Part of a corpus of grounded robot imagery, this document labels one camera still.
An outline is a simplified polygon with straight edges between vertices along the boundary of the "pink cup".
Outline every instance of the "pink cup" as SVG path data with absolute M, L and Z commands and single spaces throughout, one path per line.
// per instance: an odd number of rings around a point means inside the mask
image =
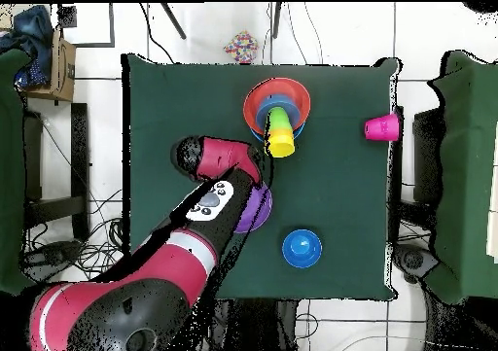
M 398 141 L 400 121 L 396 114 L 384 115 L 365 122 L 365 137 L 372 141 Z

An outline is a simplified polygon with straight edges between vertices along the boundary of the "white tile floor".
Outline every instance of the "white tile floor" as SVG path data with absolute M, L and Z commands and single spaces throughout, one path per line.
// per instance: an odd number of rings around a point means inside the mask
M 372 65 L 385 56 L 403 62 L 398 83 L 398 104 L 405 107 L 403 181 L 413 184 L 413 115 L 439 105 L 425 81 L 436 78 L 444 52 L 465 49 L 477 57 L 498 58 L 498 17 L 483 17 L 461 3 L 307 3 L 320 36 L 323 61 L 330 65 Z M 233 63 L 223 46 L 235 33 L 247 29 L 260 43 L 257 64 L 270 64 L 269 38 L 262 60 L 261 49 L 269 29 L 267 3 L 170 4 L 187 34 L 183 41 L 160 4 L 144 4 L 151 30 L 173 59 L 184 63 Z M 296 38 L 308 63 L 320 62 L 320 48 L 303 2 L 290 3 Z M 98 22 L 104 16 L 92 17 Z M 106 199 L 123 185 L 122 93 L 120 53 L 139 53 L 154 62 L 169 63 L 166 54 L 147 34 L 138 4 L 114 4 L 114 48 L 78 48 L 75 101 L 89 105 L 90 184 L 96 201 Z M 289 8 L 282 8 L 278 38 L 273 41 L 272 62 L 304 64 L 291 31 Z M 47 128 L 69 156 L 69 104 L 30 99 L 29 106 L 43 114 Z M 70 169 L 44 133 L 43 185 L 45 197 L 69 195 Z M 403 187 L 403 199 L 412 199 L 412 187 Z M 102 208 L 105 219 L 122 212 L 119 193 Z M 92 215 L 96 226 L 100 217 Z M 401 228 L 401 234 L 409 233 Z M 70 222 L 50 225 L 45 240 L 70 239 Z M 95 236 L 105 238 L 100 233 Z M 78 271 L 65 271 L 64 279 L 83 279 Z M 391 302 L 317 299 L 310 304 L 310 321 L 296 325 L 301 351 L 421 351 L 425 334 L 425 304 L 419 286 L 410 285 L 396 268 L 392 285 L 398 292 Z M 307 311 L 308 301 L 299 313 Z

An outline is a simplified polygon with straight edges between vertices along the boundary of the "blue bowl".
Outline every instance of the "blue bowl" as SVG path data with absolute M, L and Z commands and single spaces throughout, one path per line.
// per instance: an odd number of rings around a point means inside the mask
M 284 109 L 293 128 L 300 121 L 300 110 L 291 98 L 282 94 L 270 95 L 262 101 L 256 112 L 256 125 L 260 130 L 265 130 L 268 112 L 274 107 Z
M 282 253 L 291 266 L 308 268 L 322 255 L 322 244 L 314 232 L 308 229 L 296 229 L 285 237 Z
M 298 136 L 300 136 L 300 133 L 302 131 L 302 129 L 304 128 L 304 124 L 303 123 L 298 129 L 296 129 L 293 133 L 294 133 L 294 139 L 296 139 Z M 263 142 L 263 135 L 260 135 L 258 132 L 256 132 L 253 128 L 249 128 L 251 129 L 251 132 L 253 133 L 253 135 L 258 138 L 259 141 Z

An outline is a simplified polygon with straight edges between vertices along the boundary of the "blue cloth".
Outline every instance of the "blue cloth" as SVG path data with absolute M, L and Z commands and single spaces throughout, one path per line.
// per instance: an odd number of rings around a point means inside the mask
M 12 48 L 33 60 L 16 74 L 22 88 L 43 85 L 52 77 L 53 29 L 45 7 L 36 5 L 14 17 L 13 31 L 0 38 L 0 53 Z

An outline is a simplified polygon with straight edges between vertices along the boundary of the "yellow cup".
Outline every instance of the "yellow cup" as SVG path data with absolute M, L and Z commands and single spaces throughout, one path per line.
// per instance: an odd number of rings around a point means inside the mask
M 293 154 L 294 147 L 294 134 L 292 130 L 288 129 L 275 129 L 269 135 L 265 151 L 271 153 L 274 158 L 285 158 Z

